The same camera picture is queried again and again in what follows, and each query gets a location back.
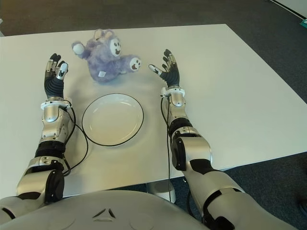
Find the silver metal arm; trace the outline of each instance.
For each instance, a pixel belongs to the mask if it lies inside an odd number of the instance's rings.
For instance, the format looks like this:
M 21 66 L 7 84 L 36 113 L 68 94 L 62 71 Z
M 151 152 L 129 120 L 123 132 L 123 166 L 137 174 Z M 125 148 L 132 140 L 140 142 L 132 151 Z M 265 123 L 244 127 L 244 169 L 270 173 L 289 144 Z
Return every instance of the silver metal arm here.
M 185 91 L 179 87 L 177 66 L 172 66 L 176 64 L 174 56 L 168 50 L 165 56 L 166 72 L 154 65 L 149 68 L 163 75 L 168 84 L 167 89 L 162 89 L 162 112 L 171 138 L 172 163 L 187 179 L 202 222 L 210 229 L 295 229 L 265 211 L 226 173 L 212 168 L 210 145 L 185 112 Z M 168 81 L 169 73 L 177 78 Z
M 17 186 L 17 196 L 0 200 L 0 224 L 34 211 L 45 204 L 62 199 L 64 189 L 63 153 L 69 134 L 70 117 L 65 110 L 70 103 L 63 100 L 63 80 L 68 65 L 54 54 L 47 62 L 45 91 L 41 104 L 44 128 L 35 157 L 30 160 Z

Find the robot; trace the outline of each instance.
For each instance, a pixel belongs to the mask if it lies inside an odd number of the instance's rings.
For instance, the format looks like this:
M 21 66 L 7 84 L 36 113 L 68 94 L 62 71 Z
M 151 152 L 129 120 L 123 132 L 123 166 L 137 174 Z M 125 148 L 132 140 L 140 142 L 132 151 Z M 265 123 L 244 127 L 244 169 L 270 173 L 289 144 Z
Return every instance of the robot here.
M 42 137 L 17 186 L 17 196 L 0 200 L 1 230 L 295 229 L 264 210 L 226 173 L 212 168 L 210 145 L 185 113 L 185 91 L 179 86 L 175 57 L 169 50 L 164 56 L 165 71 L 154 65 L 149 69 L 167 83 L 161 110 L 172 164 L 183 172 L 201 222 L 171 202 L 136 191 L 99 191 L 63 198 L 63 153 L 70 137 L 71 103 L 63 98 L 68 64 L 62 61 L 57 66 L 61 57 L 54 54 L 45 72 Z

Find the toy ear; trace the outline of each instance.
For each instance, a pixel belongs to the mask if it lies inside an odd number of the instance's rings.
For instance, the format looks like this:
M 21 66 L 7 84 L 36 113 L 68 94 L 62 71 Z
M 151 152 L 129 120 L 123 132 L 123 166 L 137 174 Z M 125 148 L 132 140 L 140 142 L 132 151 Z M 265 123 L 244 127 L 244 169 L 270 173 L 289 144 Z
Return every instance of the toy ear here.
M 113 30 L 108 29 L 105 33 L 105 38 L 108 39 L 110 36 L 114 35 Z
M 102 29 L 97 29 L 95 30 L 95 33 L 94 33 L 94 39 L 99 39 L 101 37 L 103 37 L 105 35 L 104 31 Z

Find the table surface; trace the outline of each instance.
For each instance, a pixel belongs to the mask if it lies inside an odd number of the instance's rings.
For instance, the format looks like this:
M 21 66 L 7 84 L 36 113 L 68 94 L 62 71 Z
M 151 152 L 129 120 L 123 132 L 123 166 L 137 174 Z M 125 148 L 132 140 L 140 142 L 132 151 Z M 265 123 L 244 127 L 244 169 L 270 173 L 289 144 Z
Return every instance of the table surface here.
M 227 25 L 115 30 L 124 54 L 137 54 L 142 68 L 99 85 L 87 63 L 71 50 L 93 31 L 31 34 L 0 38 L 0 198 L 15 195 L 42 131 L 44 69 L 57 52 L 69 64 L 65 97 L 72 99 L 80 124 L 87 105 L 108 93 L 136 98 L 144 110 L 138 134 L 115 147 L 90 142 L 87 159 L 65 178 L 64 195 L 76 195 L 168 177 L 166 126 L 160 114 L 165 83 L 147 69 L 161 66 L 170 49 L 186 90 L 187 114 L 208 140 L 213 166 L 226 169 L 307 150 L 307 105 Z M 80 131 L 66 151 L 71 165 L 84 155 Z M 171 169 L 171 177 L 181 176 Z

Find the white paw pad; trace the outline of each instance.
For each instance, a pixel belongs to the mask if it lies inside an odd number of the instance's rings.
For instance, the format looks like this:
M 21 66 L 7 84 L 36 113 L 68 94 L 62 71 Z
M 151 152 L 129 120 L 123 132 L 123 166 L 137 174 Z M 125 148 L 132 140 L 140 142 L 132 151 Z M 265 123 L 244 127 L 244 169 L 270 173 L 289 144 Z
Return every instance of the white paw pad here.
M 72 50 L 74 51 L 75 54 L 79 55 L 84 52 L 84 47 L 81 44 L 76 44 L 73 46 Z
M 134 57 L 130 61 L 130 68 L 133 71 L 137 71 L 141 67 L 141 64 L 142 64 L 141 60 L 137 57 Z

